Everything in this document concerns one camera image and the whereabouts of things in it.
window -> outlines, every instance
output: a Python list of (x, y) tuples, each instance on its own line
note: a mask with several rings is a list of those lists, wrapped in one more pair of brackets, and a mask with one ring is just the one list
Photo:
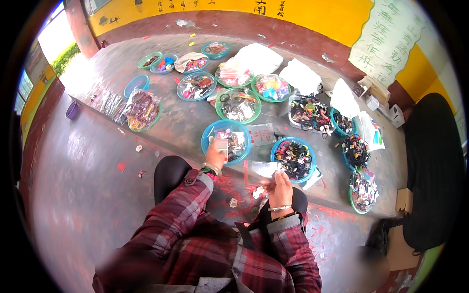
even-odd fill
[(26, 71), (23, 70), (23, 74), (21, 75), (20, 82), (18, 84), (18, 90), (16, 91), (16, 101), (15, 101), (15, 112), (18, 115), (21, 115), (23, 111), (24, 104), (29, 98), (29, 94), (31, 93), (33, 84), (29, 79)]

plastic basin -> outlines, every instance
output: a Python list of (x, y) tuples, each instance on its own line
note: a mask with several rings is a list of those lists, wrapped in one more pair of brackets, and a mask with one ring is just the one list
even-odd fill
[(134, 88), (148, 90), (150, 88), (150, 78), (142, 74), (132, 79), (124, 89), (124, 97), (129, 98)]
[(196, 72), (202, 72), (202, 71), (205, 69), (205, 67), (207, 67), (207, 65), (208, 65), (208, 63), (209, 63), (209, 60), (210, 60), (210, 59), (207, 58), (207, 63), (206, 63), (204, 66), (202, 66), (201, 68), (199, 68), (199, 69), (197, 69), (197, 70), (184, 71), (182, 74), (184, 74), (184, 75), (189, 75), (189, 74), (196, 73)]
[[(278, 76), (277, 74), (266, 74), (266, 75), (276, 75), (280, 80), (286, 82), (283, 78), (281, 78), (280, 76)], [(288, 96), (285, 95), (283, 97), (283, 99), (279, 99), (279, 100), (274, 100), (274, 99), (271, 99), (271, 98), (265, 98), (263, 95), (259, 94), (259, 92), (257, 91), (257, 88), (256, 88), (256, 83), (261, 79), (261, 77), (264, 76), (263, 74), (260, 74), (260, 75), (257, 75), (256, 77), (254, 77), (252, 79), (252, 82), (251, 82), (251, 88), (252, 88), (252, 91), (256, 94), (256, 96), (263, 100), (263, 101), (266, 101), (268, 103), (280, 103), (280, 102), (283, 102), (283, 101), (287, 101), (288, 100)], [(288, 93), (290, 94), (292, 92), (292, 89), (290, 87), (290, 84), (288, 84)]]
[(303, 182), (306, 182), (307, 180), (309, 180), (311, 178), (311, 176), (313, 175), (314, 173), (314, 170), (316, 169), (316, 156), (314, 155), (314, 152), (313, 152), (313, 149), (310, 147), (310, 145), (304, 141), (303, 139), (301, 138), (298, 138), (298, 137), (293, 137), (293, 136), (287, 136), (287, 137), (284, 137), (280, 140), (278, 140), (272, 147), (272, 150), (270, 151), (270, 161), (271, 162), (280, 162), (278, 159), (275, 158), (275, 151), (280, 147), (280, 144), (282, 142), (291, 142), (291, 141), (295, 141), (296, 143), (300, 143), (302, 145), (305, 145), (308, 147), (308, 150), (310, 151), (310, 155), (312, 157), (312, 161), (311, 161), (311, 169), (310, 169), (310, 172), (308, 173), (308, 175), (304, 176), (303, 178), (301, 178), (300, 180), (293, 180), (293, 179), (290, 179), (290, 181), (293, 183), (293, 184), (299, 184), (299, 183), (303, 183)]
[[(220, 68), (217, 69), (217, 71), (215, 72), (215, 78), (217, 79), (217, 82), (221, 85), (223, 85), (225, 88), (229, 89), (229, 88), (232, 88), (232, 87), (235, 87), (233, 85), (227, 85), (226, 83), (222, 82), (220, 80)], [(238, 87), (246, 87), (248, 86), (250, 83), (252, 82), (252, 76), (251, 78), (246, 82), (246, 83), (243, 83), (242, 85), (238, 85)]]
[(222, 92), (221, 94), (219, 94), (219, 95), (217, 96), (217, 99), (216, 99), (216, 101), (215, 101), (215, 110), (217, 111), (217, 114), (218, 114), (218, 116), (219, 116), (220, 118), (229, 120), (227, 117), (225, 117), (225, 116), (223, 115), (223, 111), (221, 110), (221, 107), (222, 107), (222, 105), (223, 105), (223, 102), (220, 101), (220, 96), (221, 96), (222, 94), (224, 94), (224, 93), (230, 94), (230, 93), (232, 93), (232, 92), (234, 92), (234, 91), (238, 91), (238, 92), (241, 92), (241, 91), (242, 91), (242, 92), (244, 92), (244, 90), (247, 90), (247, 94), (250, 95), (250, 96), (252, 96), (254, 99), (256, 99), (256, 104), (254, 105), (254, 111), (255, 111), (255, 113), (254, 113), (254, 115), (253, 115), (250, 119), (247, 119), (247, 120), (245, 120), (245, 121), (241, 121), (240, 123), (242, 123), (242, 124), (247, 124), (247, 123), (250, 123), (250, 122), (256, 120), (256, 118), (259, 117), (259, 115), (261, 114), (261, 110), (262, 110), (261, 100), (256, 96), (256, 94), (255, 94), (253, 91), (251, 91), (251, 90), (248, 89), (248, 88), (234, 87), (234, 88), (230, 88), (230, 89), (226, 90), (225, 92)]
[(156, 59), (155, 61), (153, 61), (152, 64), (150, 64), (150, 71), (153, 72), (153, 73), (156, 73), (156, 74), (159, 74), (159, 75), (165, 75), (165, 74), (168, 74), (170, 73), (171, 71), (174, 70), (174, 66), (171, 67), (170, 69), (167, 69), (167, 70), (163, 70), (163, 71), (158, 71), (158, 64), (160, 64), (160, 62), (165, 58), (165, 57), (169, 57), (171, 59), (173, 59), (175, 62), (177, 60), (177, 55), (175, 54), (164, 54), (164, 55), (161, 55), (161, 57), (159, 57), (158, 59)]
[[(194, 99), (191, 99), (191, 98), (185, 98), (184, 95), (182, 94), (183, 91), (184, 91), (184, 82), (190, 78), (192, 78), (193, 76), (200, 76), (200, 77), (204, 77), (204, 76), (207, 76), (208, 78), (210, 78), (212, 80), (212, 84), (209, 86), (209, 91), (204, 94), (203, 96), (199, 97), (199, 98), (194, 98)], [(207, 72), (195, 72), (195, 73), (192, 73), (192, 74), (189, 74), (188, 76), (186, 76), (185, 78), (183, 78), (177, 85), (176, 87), (176, 93), (177, 93), (177, 96), (180, 97), (181, 99), (185, 100), (185, 101), (191, 101), (191, 102), (195, 102), (195, 101), (200, 101), (200, 100), (203, 100), (203, 99), (206, 99), (208, 98), (208, 96), (212, 93), (213, 90), (215, 90), (215, 88), (217, 87), (217, 81), (215, 79), (215, 77), (213, 75), (211, 75), (210, 73), (207, 73)]]
[(353, 190), (352, 188), (348, 188), (348, 199), (350, 200), (350, 205), (352, 206), (353, 210), (357, 213), (357, 214), (360, 214), (360, 215), (364, 215), (366, 214), (367, 212), (369, 212), (370, 210), (368, 211), (363, 211), (361, 209), (358, 209), (355, 204), (353, 203), (353, 194), (352, 194)]
[(248, 129), (238, 121), (234, 120), (218, 120), (210, 124), (205, 130), (204, 133), (202, 133), (202, 138), (200, 139), (200, 146), (202, 147), (202, 152), (204, 152), (204, 155), (207, 154), (207, 149), (208, 149), (208, 135), (212, 131), (212, 129), (220, 129), (220, 128), (229, 128), (232, 127), (233, 131), (240, 132), (242, 131), (244, 133), (244, 153), (240, 155), (236, 160), (233, 160), (231, 162), (228, 162), (225, 164), (225, 166), (231, 166), (234, 164), (238, 164), (239, 162), (242, 162), (244, 158), (249, 154), (249, 151), (251, 150), (251, 137), (249, 134)]
[(132, 130), (133, 132), (143, 132), (143, 131), (146, 131), (146, 130), (152, 128), (153, 125), (155, 125), (155, 123), (158, 121), (159, 116), (161, 115), (161, 110), (162, 110), (161, 109), (161, 102), (159, 102), (158, 103), (158, 114), (156, 115), (155, 121), (153, 121), (153, 123), (150, 125), (150, 127), (146, 128), (146, 129), (134, 130), (134, 129), (132, 129), (132, 127), (130, 127), (130, 122), (127, 121), (127, 124), (129, 126), (130, 130)]
[(140, 68), (140, 69), (145, 69), (145, 70), (150, 70), (150, 65), (147, 65), (147, 66), (144, 66), (145, 63), (149, 62), (151, 58), (157, 56), (157, 57), (161, 57), (161, 55), (163, 55), (162, 52), (153, 52), (153, 53), (150, 53), (148, 55), (146, 55), (145, 57), (141, 58), (140, 61), (138, 62), (137, 64), (137, 67)]
[(67, 112), (65, 112), (65, 117), (67, 117), (70, 120), (75, 119), (77, 113), (78, 113), (79, 107), (78, 103), (76, 101), (73, 101), (70, 106), (68, 106)]
[[(218, 44), (224, 45), (227, 48), (227, 50), (224, 51), (224, 52), (218, 53), (218, 54), (210, 54), (210, 53), (205, 52), (204, 51), (205, 48), (208, 47), (208, 45), (213, 44), (213, 43), (218, 43)], [(202, 52), (202, 54), (206, 55), (210, 60), (217, 60), (217, 59), (221, 59), (221, 58), (225, 57), (228, 54), (228, 52), (230, 51), (230, 48), (231, 48), (231, 46), (228, 43), (215, 41), (215, 42), (210, 42), (210, 43), (207, 43), (207, 44), (203, 45), (200, 52)]]
[(346, 137), (346, 136), (351, 136), (351, 135), (354, 135), (356, 134), (357, 132), (357, 129), (356, 129), (356, 123), (355, 123), (355, 118), (352, 118), (352, 125), (353, 125), (353, 130), (351, 133), (347, 134), (345, 133), (342, 129), (340, 129), (340, 127), (337, 126), (337, 123), (335, 123), (335, 119), (334, 119), (334, 113), (337, 112), (337, 110), (335, 110), (334, 108), (331, 107), (331, 119), (332, 119), (332, 126), (335, 127), (335, 131), (334, 133), (339, 136), (339, 137)]

small trinket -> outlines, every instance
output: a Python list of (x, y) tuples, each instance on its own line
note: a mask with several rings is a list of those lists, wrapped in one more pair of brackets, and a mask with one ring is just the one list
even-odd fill
[(230, 208), (235, 208), (235, 207), (237, 207), (237, 206), (238, 206), (238, 200), (232, 198), (232, 199), (230, 200)]

pile of hair ties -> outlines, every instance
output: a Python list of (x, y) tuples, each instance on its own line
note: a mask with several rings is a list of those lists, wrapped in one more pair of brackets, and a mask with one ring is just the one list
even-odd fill
[(368, 166), (370, 151), (368, 144), (361, 137), (356, 134), (345, 137), (342, 148), (345, 157), (355, 169), (362, 170)]
[(282, 163), (281, 170), (293, 180), (300, 180), (308, 175), (312, 157), (307, 146), (295, 141), (285, 141), (275, 151), (275, 158)]
[(335, 120), (335, 124), (337, 127), (340, 128), (346, 134), (353, 132), (354, 126), (352, 124), (352, 119), (342, 116), (338, 111), (336, 111), (333, 115)]
[(244, 92), (243, 89), (221, 94), (219, 99), (223, 103), (221, 106), (223, 115), (228, 119), (246, 121), (256, 113), (254, 110), (256, 99)]
[(350, 188), (352, 189), (352, 202), (362, 211), (369, 211), (379, 196), (376, 183), (367, 181), (358, 172), (353, 172), (350, 177)]
[(333, 132), (331, 108), (319, 102), (314, 95), (299, 97), (291, 103), (292, 120), (299, 123), (304, 131), (314, 129), (321, 132), (324, 139), (330, 136)]

black bag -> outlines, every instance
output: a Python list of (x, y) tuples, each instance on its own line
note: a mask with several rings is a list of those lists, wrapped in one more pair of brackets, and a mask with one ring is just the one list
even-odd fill
[(405, 241), (424, 252), (448, 240), (461, 203), (465, 165), (453, 112), (444, 97), (422, 98), (404, 129), (412, 213), (403, 219)]

